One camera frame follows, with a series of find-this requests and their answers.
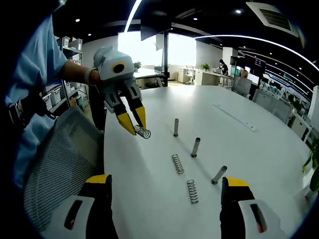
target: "metal peg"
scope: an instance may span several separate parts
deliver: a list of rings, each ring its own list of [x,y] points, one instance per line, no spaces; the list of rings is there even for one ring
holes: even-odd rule
[[[190,154],[192,158],[195,158],[197,156],[198,146],[199,146],[200,138],[195,139],[195,144],[193,148],[193,152]]]
[[[223,174],[226,172],[227,170],[227,166],[222,166],[221,169],[218,171],[218,173],[216,174],[216,176],[210,181],[212,184],[217,184],[218,180],[221,178],[221,176],[223,176]]]
[[[178,136],[178,119],[175,119],[175,124],[174,124],[174,137]]]

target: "metal spring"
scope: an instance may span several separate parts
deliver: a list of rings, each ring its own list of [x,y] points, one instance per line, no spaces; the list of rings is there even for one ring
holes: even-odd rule
[[[179,156],[175,153],[171,156],[171,158],[173,159],[173,163],[175,165],[176,171],[178,174],[181,174],[184,172],[183,166],[180,162]]]
[[[187,181],[188,193],[190,202],[192,204],[198,203],[198,196],[195,187],[195,181],[193,179]]]
[[[151,131],[139,125],[134,126],[134,131],[135,133],[137,133],[139,136],[143,137],[144,139],[148,139],[151,136]]]

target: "round table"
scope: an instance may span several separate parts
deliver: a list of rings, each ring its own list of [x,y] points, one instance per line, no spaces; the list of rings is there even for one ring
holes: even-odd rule
[[[106,118],[105,173],[113,178],[119,238],[220,238],[222,185],[210,180],[222,165],[228,167],[224,176],[247,182],[254,197],[276,212],[288,236],[297,229],[303,214],[296,195],[303,188],[301,168],[309,148],[290,128],[259,105],[217,86],[149,89],[142,97],[149,139],[129,134],[114,114]],[[173,137],[175,118],[178,137]],[[196,137],[201,142],[192,158]],[[176,172],[175,153],[183,174]],[[190,203],[189,179],[195,181],[198,204]]]

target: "black ceiling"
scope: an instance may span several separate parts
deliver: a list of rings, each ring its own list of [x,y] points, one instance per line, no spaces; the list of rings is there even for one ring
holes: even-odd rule
[[[65,6],[58,9],[53,15],[54,33],[57,36],[66,35],[82,38],[84,43],[117,35],[118,32],[124,31],[125,25],[110,27],[108,23],[127,20],[134,2],[135,0],[90,0],[84,3],[82,1],[68,0]],[[279,8],[291,22],[294,22],[302,30],[306,39],[305,43],[302,44],[299,38],[288,33],[264,26],[244,0],[197,0],[190,2],[184,0],[142,0],[134,19],[141,19],[149,11],[158,9],[165,12],[173,23],[190,26],[209,34],[240,34],[279,43],[297,51],[318,66],[319,64],[316,61],[318,59],[319,46],[316,38],[316,29],[318,29],[319,20],[316,8],[311,7],[311,2],[309,4],[305,0],[295,4],[291,2],[288,2],[289,4],[278,3],[278,1],[272,0],[259,2],[272,4]],[[242,13],[237,14],[235,12],[237,9],[241,10]],[[136,24],[131,25],[129,28],[129,30],[139,29],[140,25]],[[202,36],[182,27],[174,27],[172,32],[189,36]],[[296,54],[273,44],[237,37],[206,38],[201,41],[217,46],[220,46],[220,44],[231,46],[242,50],[244,53],[256,53],[258,58],[297,77],[311,89],[319,82],[317,69]],[[295,84],[306,92],[308,91],[298,81]]]

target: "person in black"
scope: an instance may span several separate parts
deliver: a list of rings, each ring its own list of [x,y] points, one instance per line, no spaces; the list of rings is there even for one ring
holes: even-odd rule
[[[219,64],[220,66],[217,67],[216,69],[221,69],[221,72],[223,73],[223,75],[228,75],[228,67],[225,64],[225,62],[222,59],[220,59]]]

